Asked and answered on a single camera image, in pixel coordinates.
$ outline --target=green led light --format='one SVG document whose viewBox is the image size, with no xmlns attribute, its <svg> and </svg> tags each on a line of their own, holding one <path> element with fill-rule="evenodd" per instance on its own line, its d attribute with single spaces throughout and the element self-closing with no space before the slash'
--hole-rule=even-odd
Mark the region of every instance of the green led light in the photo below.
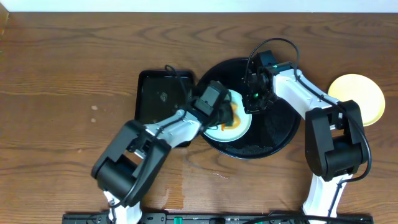
<svg viewBox="0 0 398 224">
<path fill-rule="evenodd" d="M 174 217 L 174 224 L 182 224 L 182 217 Z"/>
</svg>

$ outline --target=black plate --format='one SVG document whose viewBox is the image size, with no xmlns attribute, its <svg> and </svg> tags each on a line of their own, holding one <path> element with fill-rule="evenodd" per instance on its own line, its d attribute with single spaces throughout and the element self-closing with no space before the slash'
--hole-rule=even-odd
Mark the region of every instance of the black plate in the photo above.
<svg viewBox="0 0 398 224">
<path fill-rule="evenodd" d="M 205 88 L 211 80 L 242 94 L 242 78 L 247 58 L 234 58 L 219 63 L 199 80 L 198 87 Z M 249 130 L 231 142 L 218 142 L 202 134 L 215 149 L 240 159 L 258 159 L 274 154 L 286 146 L 300 125 L 301 116 L 283 99 L 279 99 L 262 114 L 253 114 Z"/>
</svg>

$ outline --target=wooden table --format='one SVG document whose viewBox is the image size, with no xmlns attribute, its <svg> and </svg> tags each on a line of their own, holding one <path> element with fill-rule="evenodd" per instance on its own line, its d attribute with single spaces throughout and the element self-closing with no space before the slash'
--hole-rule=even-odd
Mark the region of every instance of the wooden table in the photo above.
<svg viewBox="0 0 398 224">
<path fill-rule="evenodd" d="M 65 212 L 106 210 L 90 170 L 134 118 L 138 74 L 170 63 L 200 78 L 270 37 L 298 45 L 301 69 L 322 90 L 346 73 L 381 87 L 386 111 L 366 128 L 373 169 L 347 186 L 338 211 L 396 222 L 397 33 L 394 14 L 12 13 L 0 42 L 0 222 L 60 223 Z M 295 59 L 287 44 L 268 47 L 280 60 Z M 250 161 L 196 138 L 170 153 L 143 205 L 197 213 L 298 210 L 312 175 L 303 130 L 302 122 L 283 150 Z"/>
</svg>

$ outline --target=orange food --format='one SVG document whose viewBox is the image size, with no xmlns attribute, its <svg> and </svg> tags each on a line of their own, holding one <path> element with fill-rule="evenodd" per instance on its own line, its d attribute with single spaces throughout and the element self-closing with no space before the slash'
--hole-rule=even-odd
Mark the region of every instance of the orange food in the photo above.
<svg viewBox="0 0 398 224">
<path fill-rule="evenodd" d="M 225 124 L 221 124 L 221 130 L 224 131 L 225 129 L 235 129 L 241 124 L 241 120 L 238 115 L 235 114 L 235 111 L 238 109 L 238 105 L 236 103 L 231 103 L 232 112 L 234 112 L 234 121 L 232 126 L 225 126 Z"/>
</svg>

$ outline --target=yellow plate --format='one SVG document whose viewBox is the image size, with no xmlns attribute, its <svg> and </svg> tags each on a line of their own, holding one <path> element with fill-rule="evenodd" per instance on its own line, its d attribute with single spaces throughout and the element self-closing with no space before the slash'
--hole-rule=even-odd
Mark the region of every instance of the yellow plate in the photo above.
<svg viewBox="0 0 398 224">
<path fill-rule="evenodd" d="M 348 74 L 337 78 L 329 87 L 328 94 L 340 101 L 354 100 L 361 109 L 363 126 L 375 123 L 386 107 L 379 86 L 362 75 Z"/>
</svg>

